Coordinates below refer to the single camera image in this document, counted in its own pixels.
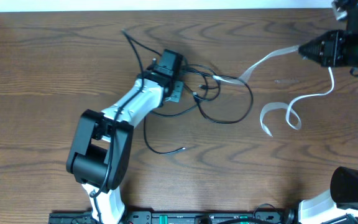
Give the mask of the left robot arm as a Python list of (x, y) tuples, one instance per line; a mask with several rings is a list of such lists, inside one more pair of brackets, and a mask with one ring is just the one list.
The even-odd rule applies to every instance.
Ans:
[(134, 129), (171, 96), (183, 59), (177, 52), (164, 50), (118, 102), (80, 116), (66, 170), (86, 190), (95, 223), (121, 221), (125, 205), (119, 186), (129, 165)]

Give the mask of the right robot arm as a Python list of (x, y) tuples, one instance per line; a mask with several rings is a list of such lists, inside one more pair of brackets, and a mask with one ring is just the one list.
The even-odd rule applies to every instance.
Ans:
[[(322, 67), (349, 67), (357, 77), (358, 1), (333, 1), (337, 20), (346, 21), (344, 30), (330, 30), (301, 45), (298, 53)], [(329, 190), (298, 206), (297, 223), (358, 223), (358, 170), (338, 167)]]

